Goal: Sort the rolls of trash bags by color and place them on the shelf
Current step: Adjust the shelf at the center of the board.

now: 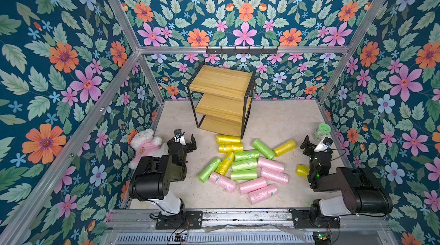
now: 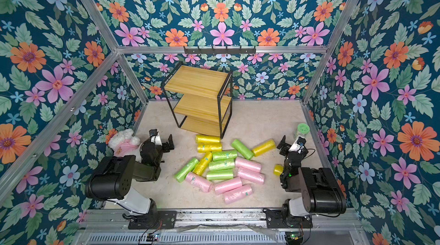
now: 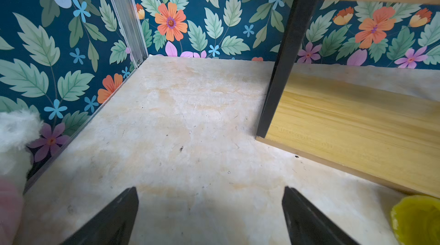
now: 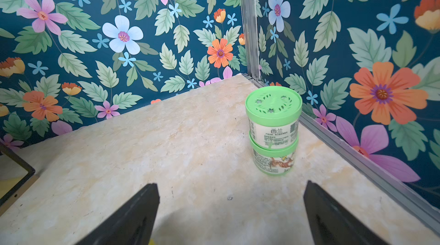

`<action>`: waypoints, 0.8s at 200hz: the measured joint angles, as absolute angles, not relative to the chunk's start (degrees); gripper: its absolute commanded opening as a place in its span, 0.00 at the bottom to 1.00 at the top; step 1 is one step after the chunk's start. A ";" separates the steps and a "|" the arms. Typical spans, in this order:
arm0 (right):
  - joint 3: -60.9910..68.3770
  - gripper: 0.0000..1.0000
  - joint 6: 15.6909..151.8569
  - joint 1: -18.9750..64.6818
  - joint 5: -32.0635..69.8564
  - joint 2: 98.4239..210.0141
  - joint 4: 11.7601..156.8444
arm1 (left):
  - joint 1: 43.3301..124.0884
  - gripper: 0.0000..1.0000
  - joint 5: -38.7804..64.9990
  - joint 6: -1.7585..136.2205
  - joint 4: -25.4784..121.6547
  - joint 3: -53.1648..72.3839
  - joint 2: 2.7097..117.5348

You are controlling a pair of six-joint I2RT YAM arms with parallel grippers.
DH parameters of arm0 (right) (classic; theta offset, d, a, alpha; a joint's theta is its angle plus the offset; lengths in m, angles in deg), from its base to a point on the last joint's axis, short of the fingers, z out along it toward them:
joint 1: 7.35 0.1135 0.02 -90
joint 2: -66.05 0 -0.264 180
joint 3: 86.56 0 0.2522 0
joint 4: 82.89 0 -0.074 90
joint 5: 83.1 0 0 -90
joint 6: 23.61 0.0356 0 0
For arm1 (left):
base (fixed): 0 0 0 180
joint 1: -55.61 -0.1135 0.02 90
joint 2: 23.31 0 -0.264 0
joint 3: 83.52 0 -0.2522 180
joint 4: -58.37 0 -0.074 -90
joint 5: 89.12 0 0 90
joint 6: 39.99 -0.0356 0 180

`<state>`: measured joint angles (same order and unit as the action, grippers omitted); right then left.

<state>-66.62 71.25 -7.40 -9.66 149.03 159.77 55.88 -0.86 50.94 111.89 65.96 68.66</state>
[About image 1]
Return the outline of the green roll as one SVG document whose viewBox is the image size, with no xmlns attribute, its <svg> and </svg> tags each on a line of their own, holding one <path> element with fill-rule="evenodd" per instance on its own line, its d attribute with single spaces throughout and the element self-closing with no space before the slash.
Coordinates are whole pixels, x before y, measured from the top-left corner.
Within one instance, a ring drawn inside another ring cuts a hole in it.
<svg viewBox="0 0 440 245">
<path fill-rule="evenodd" d="M 254 180 L 258 178 L 256 169 L 248 169 L 243 171 L 232 171 L 230 179 L 233 181 Z"/>
<path fill-rule="evenodd" d="M 235 161 L 243 161 L 243 160 L 250 160 L 250 159 L 257 159 L 260 156 L 260 152 L 256 149 L 251 151 L 240 151 L 240 152 L 234 152 Z"/>
<path fill-rule="evenodd" d="M 249 169 L 256 169 L 258 166 L 257 159 L 248 159 L 232 162 L 231 169 L 232 171 L 245 171 Z"/>
</svg>

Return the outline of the wooden three-tier shelf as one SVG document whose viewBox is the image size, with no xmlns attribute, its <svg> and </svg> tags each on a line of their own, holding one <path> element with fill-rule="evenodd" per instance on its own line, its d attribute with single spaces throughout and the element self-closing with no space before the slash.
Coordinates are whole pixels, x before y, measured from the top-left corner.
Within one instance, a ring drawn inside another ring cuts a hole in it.
<svg viewBox="0 0 440 245">
<path fill-rule="evenodd" d="M 186 89 L 197 128 L 242 138 L 250 116 L 256 73 L 201 63 Z"/>
</svg>

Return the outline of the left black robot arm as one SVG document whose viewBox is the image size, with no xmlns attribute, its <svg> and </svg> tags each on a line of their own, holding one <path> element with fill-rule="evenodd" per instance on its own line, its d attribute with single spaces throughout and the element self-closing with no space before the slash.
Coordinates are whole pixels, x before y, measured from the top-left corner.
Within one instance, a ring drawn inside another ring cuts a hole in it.
<svg viewBox="0 0 440 245">
<path fill-rule="evenodd" d="M 182 129 L 164 142 L 152 129 L 137 133 L 129 143 L 135 157 L 129 162 L 133 176 L 128 193 L 131 199 L 153 204 L 164 216 L 184 213 L 184 203 L 171 192 L 172 182 L 183 182 L 187 175 L 187 155 L 197 149 L 196 139 L 184 138 Z"/>
</svg>

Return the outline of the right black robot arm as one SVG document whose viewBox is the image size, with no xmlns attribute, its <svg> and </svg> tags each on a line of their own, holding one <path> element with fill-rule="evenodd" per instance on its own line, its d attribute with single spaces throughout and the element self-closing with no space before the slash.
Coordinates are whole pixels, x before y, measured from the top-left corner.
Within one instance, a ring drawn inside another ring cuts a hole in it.
<svg viewBox="0 0 440 245">
<path fill-rule="evenodd" d="M 307 175 L 310 188 L 318 193 L 340 192 L 341 195 L 329 199 L 316 199 L 310 212 L 315 217 L 335 217 L 348 215 L 373 215 L 379 217 L 390 214 L 393 202 L 369 168 L 337 167 L 331 173 L 333 140 L 324 137 L 314 144 L 306 136 L 300 145 L 303 154 L 309 157 Z"/>
</svg>

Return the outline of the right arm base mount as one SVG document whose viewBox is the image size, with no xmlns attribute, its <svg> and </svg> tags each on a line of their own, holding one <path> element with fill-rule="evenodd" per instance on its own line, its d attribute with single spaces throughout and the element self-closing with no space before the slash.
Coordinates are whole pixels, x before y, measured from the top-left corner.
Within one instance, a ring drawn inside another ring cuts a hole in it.
<svg viewBox="0 0 440 245">
<path fill-rule="evenodd" d="M 290 208 L 289 213 L 295 228 L 305 229 L 339 229 L 340 219 L 338 216 L 324 216 L 318 204 L 312 204 L 308 209 Z"/>
</svg>

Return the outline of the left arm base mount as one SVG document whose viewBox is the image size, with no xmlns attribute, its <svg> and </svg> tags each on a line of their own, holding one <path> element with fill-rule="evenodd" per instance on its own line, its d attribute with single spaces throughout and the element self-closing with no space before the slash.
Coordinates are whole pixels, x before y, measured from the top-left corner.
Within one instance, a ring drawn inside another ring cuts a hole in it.
<svg viewBox="0 0 440 245">
<path fill-rule="evenodd" d="M 156 220 L 156 230 L 201 229 L 202 211 L 185 211 L 179 215 L 164 215 L 160 213 Z"/>
</svg>

